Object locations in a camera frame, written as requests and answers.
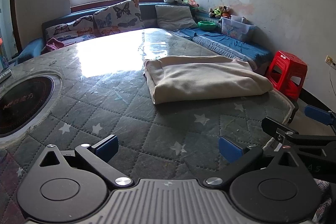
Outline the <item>clear plastic storage box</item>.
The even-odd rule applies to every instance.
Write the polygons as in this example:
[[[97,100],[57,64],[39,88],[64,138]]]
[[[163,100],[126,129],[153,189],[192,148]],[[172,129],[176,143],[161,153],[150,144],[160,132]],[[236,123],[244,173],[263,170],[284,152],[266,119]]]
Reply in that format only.
[[[251,41],[254,30],[257,28],[254,24],[246,24],[244,18],[240,16],[238,16],[238,20],[234,20],[233,15],[231,19],[222,17],[221,25],[222,34],[241,42]]]

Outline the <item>blue corner sofa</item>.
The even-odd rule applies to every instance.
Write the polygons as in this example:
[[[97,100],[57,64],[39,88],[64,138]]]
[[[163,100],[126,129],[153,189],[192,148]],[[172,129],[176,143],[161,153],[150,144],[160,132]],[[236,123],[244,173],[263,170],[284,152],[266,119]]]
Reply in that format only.
[[[23,63],[34,57],[43,54],[43,48],[47,42],[47,28],[60,24],[67,24],[82,17],[93,16],[94,13],[102,10],[102,7],[95,9],[82,10],[70,13],[66,16],[44,22],[42,24],[42,37],[32,40],[20,53],[17,64]],[[216,21],[216,28],[213,31],[203,31],[200,28],[187,28],[181,30],[172,30],[172,33],[182,38],[193,41],[208,50],[217,54],[246,61],[255,72],[263,75],[269,64],[273,60],[273,54],[268,49],[254,42],[242,42],[221,34],[221,22]]]

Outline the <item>wall power outlet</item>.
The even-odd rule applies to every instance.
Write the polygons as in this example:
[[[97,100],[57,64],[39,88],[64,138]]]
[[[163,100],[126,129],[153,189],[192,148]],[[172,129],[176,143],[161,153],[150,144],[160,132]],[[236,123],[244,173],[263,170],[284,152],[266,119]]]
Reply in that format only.
[[[329,66],[332,66],[332,67],[336,66],[336,62],[329,55],[326,56],[325,63],[327,63]]]

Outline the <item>green plastic bowl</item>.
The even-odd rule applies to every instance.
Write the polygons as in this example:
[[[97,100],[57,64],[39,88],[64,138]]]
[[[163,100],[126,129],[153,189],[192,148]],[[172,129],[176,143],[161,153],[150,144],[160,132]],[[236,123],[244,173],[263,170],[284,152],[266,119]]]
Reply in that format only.
[[[214,22],[209,22],[209,21],[205,21],[205,20],[201,20],[198,22],[198,27],[202,30],[202,31],[214,31],[217,28],[217,24]]]

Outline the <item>large butterfly cushion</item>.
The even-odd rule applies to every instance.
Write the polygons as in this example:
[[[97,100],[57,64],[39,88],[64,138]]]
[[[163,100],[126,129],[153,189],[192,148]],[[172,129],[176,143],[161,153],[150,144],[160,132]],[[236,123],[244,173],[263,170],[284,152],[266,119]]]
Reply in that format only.
[[[93,19],[101,36],[144,29],[139,0],[127,0],[95,12]]]

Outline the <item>colourful plush toys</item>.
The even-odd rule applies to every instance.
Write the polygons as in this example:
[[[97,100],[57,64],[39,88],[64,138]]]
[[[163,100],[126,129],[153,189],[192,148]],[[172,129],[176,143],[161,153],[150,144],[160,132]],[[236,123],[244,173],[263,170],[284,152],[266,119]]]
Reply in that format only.
[[[209,17],[210,18],[230,18],[230,7],[229,6],[218,6],[216,9],[209,9]]]

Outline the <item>black round induction cooktop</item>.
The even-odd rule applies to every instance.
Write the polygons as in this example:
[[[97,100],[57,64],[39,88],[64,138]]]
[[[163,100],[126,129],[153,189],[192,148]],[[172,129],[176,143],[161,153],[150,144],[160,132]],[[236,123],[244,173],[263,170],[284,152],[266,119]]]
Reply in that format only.
[[[49,76],[33,77],[15,85],[1,97],[1,137],[27,125],[50,100],[55,82]]]

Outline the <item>cream beige garment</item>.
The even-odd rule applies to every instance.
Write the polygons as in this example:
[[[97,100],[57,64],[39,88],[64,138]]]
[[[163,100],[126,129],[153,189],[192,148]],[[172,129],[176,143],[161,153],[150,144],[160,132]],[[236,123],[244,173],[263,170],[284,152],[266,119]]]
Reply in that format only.
[[[271,82],[247,62],[224,56],[166,56],[143,64],[155,105],[258,96],[273,90]]]

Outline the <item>grey plain cushion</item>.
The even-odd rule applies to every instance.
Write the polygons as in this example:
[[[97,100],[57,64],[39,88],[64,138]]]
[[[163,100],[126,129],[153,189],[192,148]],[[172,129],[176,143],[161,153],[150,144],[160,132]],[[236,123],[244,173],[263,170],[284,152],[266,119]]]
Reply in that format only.
[[[197,28],[189,6],[155,5],[157,25],[168,31]]]

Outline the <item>red plastic stool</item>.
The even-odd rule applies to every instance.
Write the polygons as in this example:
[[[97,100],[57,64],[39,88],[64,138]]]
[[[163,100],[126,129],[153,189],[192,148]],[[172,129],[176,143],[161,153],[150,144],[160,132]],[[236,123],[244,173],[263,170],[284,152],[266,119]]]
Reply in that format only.
[[[297,101],[307,74],[307,64],[296,55],[277,51],[266,77],[273,87],[288,97]]]

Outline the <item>small butterfly cushion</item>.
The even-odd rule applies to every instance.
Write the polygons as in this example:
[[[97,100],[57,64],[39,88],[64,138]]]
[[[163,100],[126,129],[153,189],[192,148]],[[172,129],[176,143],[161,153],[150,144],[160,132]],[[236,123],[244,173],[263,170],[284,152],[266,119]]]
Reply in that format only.
[[[93,16],[82,16],[72,22],[61,23],[46,28],[45,36],[46,42],[56,39],[64,45],[94,39],[96,36]]]

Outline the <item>white remote control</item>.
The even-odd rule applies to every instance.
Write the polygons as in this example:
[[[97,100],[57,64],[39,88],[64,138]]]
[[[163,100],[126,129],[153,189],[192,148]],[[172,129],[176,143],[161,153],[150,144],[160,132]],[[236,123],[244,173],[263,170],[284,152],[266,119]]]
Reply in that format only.
[[[7,69],[4,72],[1,72],[0,74],[0,83],[3,83],[5,80],[7,80],[12,75],[12,71],[10,69]]]

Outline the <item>magenta cloth on sofa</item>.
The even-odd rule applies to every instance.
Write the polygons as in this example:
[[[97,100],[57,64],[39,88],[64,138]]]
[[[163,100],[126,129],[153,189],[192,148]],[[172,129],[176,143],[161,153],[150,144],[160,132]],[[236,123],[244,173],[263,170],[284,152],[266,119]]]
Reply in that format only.
[[[65,46],[66,45],[63,42],[60,42],[55,38],[50,38],[49,41],[46,42],[45,47],[42,49],[41,54],[56,51],[60,48],[64,48]]]

